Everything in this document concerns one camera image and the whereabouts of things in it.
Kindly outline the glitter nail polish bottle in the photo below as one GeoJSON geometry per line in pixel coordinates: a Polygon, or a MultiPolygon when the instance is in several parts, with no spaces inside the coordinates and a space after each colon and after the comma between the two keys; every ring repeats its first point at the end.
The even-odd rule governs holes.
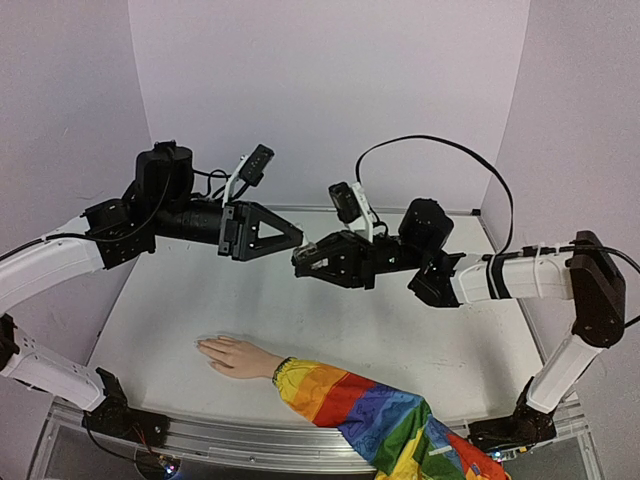
{"type": "Polygon", "coordinates": [[[315,243],[307,243],[314,246],[313,251],[305,257],[295,257],[292,252],[291,261],[295,268],[307,268],[311,270],[318,270],[328,265],[328,259],[322,254],[320,249],[315,243]]]}

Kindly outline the rainbow coloured sleeve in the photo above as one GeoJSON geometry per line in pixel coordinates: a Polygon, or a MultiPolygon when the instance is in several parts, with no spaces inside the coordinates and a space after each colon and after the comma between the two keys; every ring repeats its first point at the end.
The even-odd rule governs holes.
{"type": "Polygon", "coordinates": [[[334,366],[294,357],[276,369],[281,399],[335,428],[378,479],[508,479],[502,465],[454,433],[426,400],[334,366]]]}

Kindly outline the mannequin hand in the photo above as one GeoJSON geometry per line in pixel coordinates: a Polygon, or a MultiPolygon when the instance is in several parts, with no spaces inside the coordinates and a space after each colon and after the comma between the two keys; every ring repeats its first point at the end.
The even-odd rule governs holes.
{"type": "Polygon", "coordinates": [[[253,343],[227,336],[198,340],[196,345],[215,371],[239,380],[272,378],[284,361],[253,343]]]}

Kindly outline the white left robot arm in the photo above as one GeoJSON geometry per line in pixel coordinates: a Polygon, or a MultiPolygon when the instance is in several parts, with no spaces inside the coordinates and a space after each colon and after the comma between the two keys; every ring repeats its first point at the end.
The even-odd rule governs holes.
{"type": "Polygon", "coordinates": [[[153,253],[159,238],[208,244],[220,256],[248,262],[299,246],[300,229],[244,199],[273,159],[259,145],[224,175],[220,195],[194,189],[193,153],[173,141],[140,153],[124,194],[87,208],[61,227],[1,257],[1,373],[64,400],[90,433],[162,446],[169,418],[133,407],[118,378],[53,350],[44,340],[65,314],[71,339],[88,295],[70,292],[85,275],[109,271],[153,253]]]}

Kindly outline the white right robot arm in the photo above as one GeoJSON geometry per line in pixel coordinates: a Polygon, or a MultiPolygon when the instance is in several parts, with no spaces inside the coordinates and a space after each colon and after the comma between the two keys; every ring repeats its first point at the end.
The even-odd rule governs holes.
{"type": "Polygon", "coordinates": [[[483,449],[548,439],[570,391],[600,440],[637,417],[638,389],[612,368],[612,348],[633,339],[624,272],[592,230],[555,214],[551,231],[571,241],[533,236],[494,257],[478,211],[418,198],[395,224],[364,239],[320,214],[316,244],[293,256],[314,309],[349,323],[355,365],[374,360],[445,418],[472,418],[483,449]]]}

